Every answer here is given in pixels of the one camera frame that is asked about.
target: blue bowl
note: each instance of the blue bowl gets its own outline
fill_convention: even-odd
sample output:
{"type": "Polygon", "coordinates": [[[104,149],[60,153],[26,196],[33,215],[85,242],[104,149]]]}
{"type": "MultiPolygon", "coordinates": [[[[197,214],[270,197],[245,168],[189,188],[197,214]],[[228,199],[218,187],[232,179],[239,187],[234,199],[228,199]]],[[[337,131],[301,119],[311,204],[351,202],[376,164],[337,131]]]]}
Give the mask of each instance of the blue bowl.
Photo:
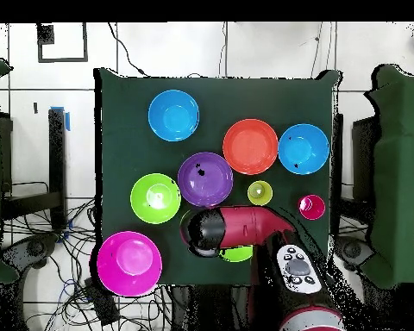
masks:
{"type": "Polygon", "coordinates": [[[329,143],[322,130],[311,124],[289,127],[279,140],[279,159],[289,172],[307,175],[317,172],[329,155],[329,143]]]}
{"type": "Polygon", "coordinates": [[[195,99],[183,91],[163,91],[150,103],[148,124],[166,141],[181,141],[195,132],[199,108],[195,99]]]}

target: floor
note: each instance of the floor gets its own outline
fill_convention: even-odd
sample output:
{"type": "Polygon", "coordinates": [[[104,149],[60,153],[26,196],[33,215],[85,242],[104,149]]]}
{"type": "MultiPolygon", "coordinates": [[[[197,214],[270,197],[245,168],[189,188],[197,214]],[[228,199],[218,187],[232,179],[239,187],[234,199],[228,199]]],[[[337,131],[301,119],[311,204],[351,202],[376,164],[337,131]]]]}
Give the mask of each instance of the floor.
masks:
{"type": "MultiPolygon", "coordinates": [[[[244,78],[315,78],[325,69],[341,71],[338,108],[345,122],[342,172],[345,184],[353,182],[350,125],[374,113],[373,106],[363,96],[372,87],[373,69],[379,64],[395,63],[414,73],[414,22],[229,22],[227,52],[223,48],[226,32],[223,22],[110,25],[129,50],[131,62],[151,76],[184,77],[196,72],[210,78],[226,73],[244,78]]],[[[86,27],[88,62],[39,63],[35,24],[0,24],[0,58],[13,67],[9,76],[0,78],[0,109],[9,112],[14,121],[13,181],[48,181],[47,111],[52,106],[64,107],[70,113],[70,130],[66,131],[68,209],[88,203],[95,194],[92,69],[107,67],[124,76],[141,76],[129,64],[108,23],[87,23],[86,27]]],[[[83,57],[81,23],[55,23],[54,32],[55,42],[43,46],[43,58],[83,57]]],[[[42,184],[17,185],[14,195],[43,189],[42,184]]],[[[351,187],[344,185],[342,194],[350,197],[351,187]]],[[[28,221],[36,224],[43,219],[32,215],[28,221]]],[[[25,235],[19,233],[25,232],[23,228],[18,231],[15,227],[21,223],[12,223],[13,232],[5,234],[4,247],[25,235]]],[[[69,238],[72,244],[85,237],[85,230],[93,229],[85,211],[74,220],[73,226],[82,233],[69,238]]],[[[85,243],[82,250],[89,253],[91,245],[85,243]]],[[[83,254],[78,257],[87,278],[89,257],[83,254]]],[[[62,245],[56,247],[53,258],[60,266],[62,278],[71,278],[71,258],[62,245]]],[[[351,272],[345,272],[345,276],[362,298],[359,278],[351,272]]],[[[39,314],[52,314],[67,299],[62,290],[63,283],[51,259],[42,269],[30,270],[24,311],[26,318],[38,315],[28,319],[31,331],[42,331],[51,317],[39,314]]],[[[147,315],[149,299],[136,303],[124,298],[116,300],[122,315],[130,318],[147,315]]],[[[152,317],[158,311],[156,307],[151,306],[152,317]]],[[[112,331],[110,326],[101,328],[99,323],[91,327],[92,331],[112,331]]],[[[151,327],[160,329],[161,319],[158,317],[151,327]]],[[[128,322],[122,331],[137,328],[128,322]]],[[[86,325],[65,325],[59,318],[51,331],[91,330],[86,325]]]]}

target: bowl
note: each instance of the bowl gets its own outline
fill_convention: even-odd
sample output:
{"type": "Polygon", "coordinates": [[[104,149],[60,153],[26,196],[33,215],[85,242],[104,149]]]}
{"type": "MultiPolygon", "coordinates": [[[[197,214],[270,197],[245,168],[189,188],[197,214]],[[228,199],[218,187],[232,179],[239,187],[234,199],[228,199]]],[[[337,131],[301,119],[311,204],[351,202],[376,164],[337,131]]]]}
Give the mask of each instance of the bowl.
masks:
{"type": "Polygon", "coordinates": [[[267,123],[259,119],[244,119],[236,122],[225,134],[223,154],[237,172],[259,174],[276,160],[278,137],[267,123]]]}
{"type": "Polygon", "coordinates": [[[323,216],[325,202],[320,196],[310,194],[299,199],[298,208],[304,218],[313,221],[323,216]]]}
{"type": "Polygon", "coordinates": [[[255,205],[266,205],[273,197],[271,185],[263,180],[253,182],[247,190],[248,199],[255,205]]]}
{"type": "Polygon", "coordinates": [[[232,249],[222,249],[219,256],[231,263],[239,263],[250,259],[253,256],[253,246],[234,247],[232,249]]]}
{"type": "Polygon", "coordinates": [[[298,175],[319,170],[329,156],[325,133],[311,124],[289,127],[279,140],[279,159],[289,172],[298,175]]]}
{"type": "Polygon", "coordinates": [[[141,220],[159,224],[176,215],[181,194],[172,178],[156,172],[145,175],[135,183],[130,192],[130,204],[141,220]]]}
{"type": "Polygon", "coordinates": [[[150,128],[165,141],[185,140],[195,132],[198,123],[197,102],[183,91],[163,91],[148,108],[150,128]]]}
{"type": "Polygon", "coordinates": [[[98,251],[98,276],[104,287],[118,296],[147,294],[158,283],[161,269],[160,252],[144,234],[113,234],[98,251]]]}
{"type": "Polygon", "coordinates": [[[198,207],[222,202],[233,187],[233,172],[216,153],[195,153],[179,168],[178,186],[184,199],[198,207]]]}

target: green bowl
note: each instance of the green bowl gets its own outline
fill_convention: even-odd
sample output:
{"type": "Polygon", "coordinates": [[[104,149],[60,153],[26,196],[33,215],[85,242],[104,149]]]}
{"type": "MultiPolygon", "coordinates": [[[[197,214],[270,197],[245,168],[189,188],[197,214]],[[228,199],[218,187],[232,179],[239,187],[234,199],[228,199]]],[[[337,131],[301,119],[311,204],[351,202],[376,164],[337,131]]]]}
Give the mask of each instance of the green bowl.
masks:
{"type": "Polygon", "coordinates": [[[239,263],[253,256],[253,246],[235,247],[233,249],[221,250],[219,256],[231,263],[239,263]]]}
{"type": "Polygon", "coordinates": [[[255,205],[266,205],[273,197],[271,185],[263,180],[252,183],[247,190],[248,199],[255,205]]]}
{"type": "Polygon", "coordinates": [[[181,193],[176,182],[164,174],[148,174],[140,178],[130,192],[135,214],[147,223],[169,221],[178,212],[181,193]]]}

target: pink bowl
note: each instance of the pink bowl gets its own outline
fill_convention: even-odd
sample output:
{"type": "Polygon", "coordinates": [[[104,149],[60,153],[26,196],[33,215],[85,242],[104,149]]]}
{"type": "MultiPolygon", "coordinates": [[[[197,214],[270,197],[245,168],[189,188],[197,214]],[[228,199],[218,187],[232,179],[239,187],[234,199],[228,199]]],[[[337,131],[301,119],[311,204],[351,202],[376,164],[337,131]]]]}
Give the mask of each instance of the pink bowl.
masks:
{"type": "Polygon", "coordinates": [[[103,285],[122,297],[148,293],[158,283],[161,269],[158,248],[137,232],[111,235],[97,256],[97,272],[103,285]]]}
{"type": "Polygon", "coordinates": [[[325,202],[320,196],[310,194],[299,199],[298,208],[300,214],[307,220],[317,220],[325,212],[325,202]]]}

